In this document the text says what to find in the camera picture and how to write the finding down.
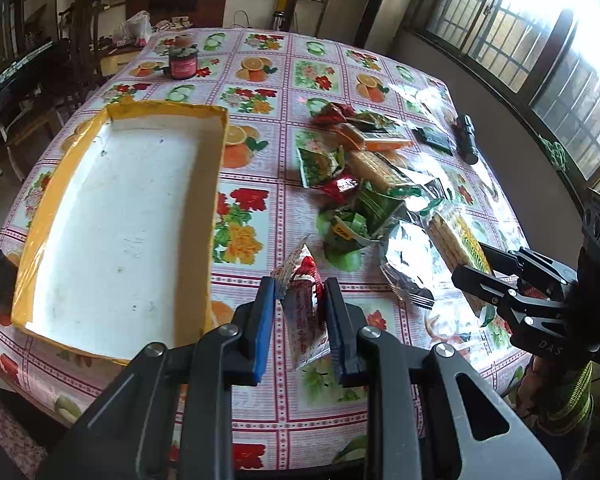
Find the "right hand green glove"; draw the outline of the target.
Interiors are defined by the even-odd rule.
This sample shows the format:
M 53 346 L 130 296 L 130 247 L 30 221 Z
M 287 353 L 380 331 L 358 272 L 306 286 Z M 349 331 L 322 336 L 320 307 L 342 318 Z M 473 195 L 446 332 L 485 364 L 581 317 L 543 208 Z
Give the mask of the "right hand green glove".
M 534 356 L 516 393 L 516 412 L 552 437 L 583 430 L 591 420 L 593 363 L 572 368 Z

